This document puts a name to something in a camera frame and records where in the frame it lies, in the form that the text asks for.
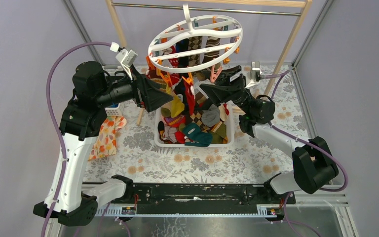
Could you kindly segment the yellow mustard sock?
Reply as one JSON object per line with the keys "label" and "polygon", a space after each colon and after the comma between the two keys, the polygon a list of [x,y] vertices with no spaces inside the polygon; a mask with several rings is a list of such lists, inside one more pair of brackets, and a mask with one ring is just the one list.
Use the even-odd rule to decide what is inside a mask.
{"label": "yellow mustard sock", "polygon": [[185,106],[171,87],[167,87],[166,92],[171,95],[173,99],[163,105],[162,108],[167,109],[169,111],[169,117],[174,118],[184,110]]}

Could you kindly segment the white round sock hanger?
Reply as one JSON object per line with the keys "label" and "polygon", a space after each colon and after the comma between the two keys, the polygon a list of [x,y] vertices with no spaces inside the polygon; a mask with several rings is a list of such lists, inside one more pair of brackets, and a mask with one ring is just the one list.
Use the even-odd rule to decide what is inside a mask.
{"label": "white round sock hanger", "polygon": [[148,46],[147,59],[165,72],[196,72],[230,62],[243,39],[239,21],[226,15],[191,17],[183,5],[184,20],[159,33]]}

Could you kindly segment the red santa sock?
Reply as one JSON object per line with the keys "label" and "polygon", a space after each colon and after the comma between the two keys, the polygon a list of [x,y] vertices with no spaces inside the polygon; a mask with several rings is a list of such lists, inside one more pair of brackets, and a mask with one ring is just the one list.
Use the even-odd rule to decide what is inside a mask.
{"label": "red santa sock", "polygon": [[188,83],[184,80],[184,86],[185,86],[185,95],[187,99],[187,104],[189,108],[189,114],[192,115],[194,113],[195,109],[195,94],[194,94],[194,87],[192,83]]}

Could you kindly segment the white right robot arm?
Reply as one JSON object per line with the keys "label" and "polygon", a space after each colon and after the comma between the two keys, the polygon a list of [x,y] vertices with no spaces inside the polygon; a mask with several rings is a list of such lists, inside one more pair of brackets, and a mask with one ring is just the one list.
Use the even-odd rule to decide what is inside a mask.
{"label": "white right robot arm", "polygon": [[267,202],[276,203],[291,191],[308,194],[328,191],[324,185],[338,176],[340,165],[327,142],[319,136],[305,139],[276,127],[272,123],[273,97],[253,96],[243,74],[227,77],[219,84],[202,83],[200,89],[217,106],[229,101],[235,104],[244,112],[239,116],[242,132],[273,145],[291,158],[291,172],[277,174],[264,183],[263,196]]}

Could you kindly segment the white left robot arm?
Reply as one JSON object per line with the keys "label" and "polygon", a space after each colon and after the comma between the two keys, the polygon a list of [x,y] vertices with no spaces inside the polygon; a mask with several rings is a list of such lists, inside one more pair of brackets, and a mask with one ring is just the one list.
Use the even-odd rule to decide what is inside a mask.
{"label": "white left robot arm", "polygon": [[133,198],[132,180],[115,175],[89,191],[82,190],[88,158],[107,119],[106,108],[128,100],[152,112],[172,100],[172,96],[135,68],[110,76],[102,65],[88,61],[76,67],[73,96],[56,128],[61,148],[56,173],[46,199],[34,206],[33,213],[55,218],[68,227],[88,225],[98,208],[118,199]]}

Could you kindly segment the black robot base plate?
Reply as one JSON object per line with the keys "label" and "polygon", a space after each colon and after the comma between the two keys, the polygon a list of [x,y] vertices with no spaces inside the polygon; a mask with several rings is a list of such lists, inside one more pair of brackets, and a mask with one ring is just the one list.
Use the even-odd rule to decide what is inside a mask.
{"label": "black robot base plate", "polygon": [[112,203],[159,204],[167,200],[230,200],[239,204],[281,204],[294,195],[277,194],[263,184],[195,184],[195,183],[135,183],[126,188],[122,197]]}

